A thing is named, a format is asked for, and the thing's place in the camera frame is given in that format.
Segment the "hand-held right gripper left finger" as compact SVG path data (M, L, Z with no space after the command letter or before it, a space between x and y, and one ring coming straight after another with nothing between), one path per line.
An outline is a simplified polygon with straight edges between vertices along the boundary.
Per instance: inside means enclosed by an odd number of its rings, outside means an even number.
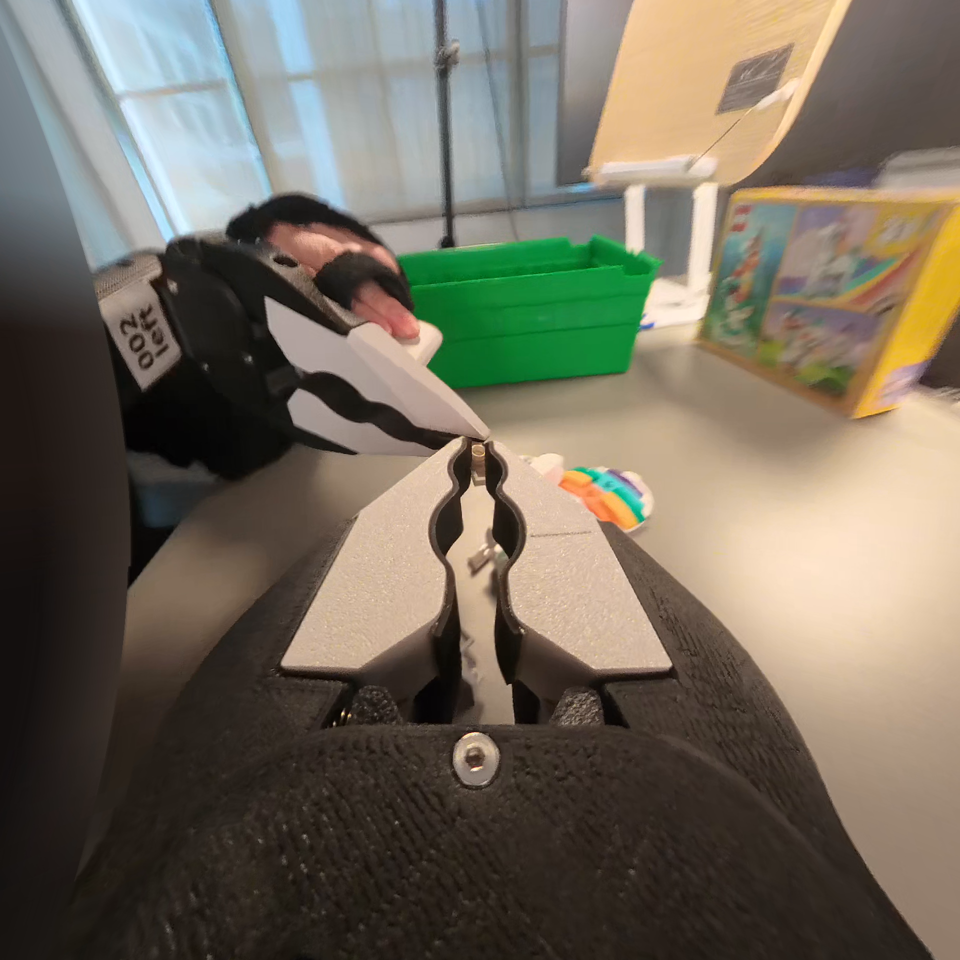
M279 662L294 677L388 690L412 704L457 687L459 613L449 553L463 533L456 438L354 518Z

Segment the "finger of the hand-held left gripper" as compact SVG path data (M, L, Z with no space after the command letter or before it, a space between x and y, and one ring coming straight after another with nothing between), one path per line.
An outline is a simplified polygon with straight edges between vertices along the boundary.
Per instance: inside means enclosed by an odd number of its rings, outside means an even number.
M300 432L354 454L429 457L454 440L451 433L415 426L333 373L307 374L289 396L287 411Z
M265 310L272 339L299 375L296 386L307 375L333 374L415 426L451 433L454 439L490 438L479 415L380 326L362 321L336 332L270 297Z

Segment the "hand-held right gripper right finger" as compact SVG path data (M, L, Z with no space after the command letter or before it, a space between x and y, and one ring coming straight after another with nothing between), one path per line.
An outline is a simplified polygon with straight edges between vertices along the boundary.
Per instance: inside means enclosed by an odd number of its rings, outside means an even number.
M608 526L504 444L486 444L498 573L495 650L505 682L541 701L660 679L673 668Z

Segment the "green plastic bin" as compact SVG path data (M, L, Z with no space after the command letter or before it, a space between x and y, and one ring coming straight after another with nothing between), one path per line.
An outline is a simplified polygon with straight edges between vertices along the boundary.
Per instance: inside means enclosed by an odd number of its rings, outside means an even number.
M662 261L595 235L403 254L414 313L442 343L429 369L456 390L621 375Z

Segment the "small grey lego piece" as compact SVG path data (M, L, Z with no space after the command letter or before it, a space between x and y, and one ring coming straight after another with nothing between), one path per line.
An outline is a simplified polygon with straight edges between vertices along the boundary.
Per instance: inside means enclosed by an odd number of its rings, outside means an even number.
M498 574L509 562L509 556L499 545L492 528L486 530L481 544L466 558L467 569L471 576L493 572Z

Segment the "rainbow lego build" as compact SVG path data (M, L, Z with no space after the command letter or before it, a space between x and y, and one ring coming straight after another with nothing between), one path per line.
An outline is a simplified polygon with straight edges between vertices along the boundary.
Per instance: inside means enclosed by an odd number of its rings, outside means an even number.
M611 523L626 534L639 531L654 513L651 488L633 471L576 467L562 474L558 486L597 520Z

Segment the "yellow lego set box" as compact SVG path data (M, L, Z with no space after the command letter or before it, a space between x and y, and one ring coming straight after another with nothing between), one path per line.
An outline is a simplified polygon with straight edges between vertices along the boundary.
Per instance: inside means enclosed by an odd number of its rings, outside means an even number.
M958 189L732 194L702 349L847 419L898 408L958 314Z

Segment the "person's left hand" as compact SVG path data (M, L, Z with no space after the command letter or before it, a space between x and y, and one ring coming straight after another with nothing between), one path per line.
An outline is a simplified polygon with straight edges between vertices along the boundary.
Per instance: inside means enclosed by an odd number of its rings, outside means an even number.
M320 198L272 196L232 217L225 234L292 258L321 294L394 339L419 337L410 283L399 260L365 223Z

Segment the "person's dark clothing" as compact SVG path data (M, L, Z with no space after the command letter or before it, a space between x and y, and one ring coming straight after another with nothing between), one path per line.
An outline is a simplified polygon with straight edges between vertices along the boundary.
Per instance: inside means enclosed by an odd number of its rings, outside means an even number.
M48 958L113 722L127 468L87 258L2 37L1 946Z

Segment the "black light stand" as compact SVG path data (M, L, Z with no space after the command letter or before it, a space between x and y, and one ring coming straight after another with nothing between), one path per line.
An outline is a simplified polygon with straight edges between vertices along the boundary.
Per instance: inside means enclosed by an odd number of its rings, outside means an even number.
M433 1L434 24L434 74L436 78L436 101L438 116L438 155L440 174L440 214L442 233L438 242L440 250L454 249L455 237L453 138L451 75L460 62L459 42L450 36L448 3Z

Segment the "wooden book stand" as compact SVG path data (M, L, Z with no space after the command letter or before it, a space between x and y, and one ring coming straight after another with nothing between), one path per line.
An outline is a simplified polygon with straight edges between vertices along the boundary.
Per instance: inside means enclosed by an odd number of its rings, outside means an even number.
M582 173L624 187L626 245L646 248L654 188L691 193L683 280L657 279L642 330L699 323L722 189L769 160L810 95L850 1L633 2Z

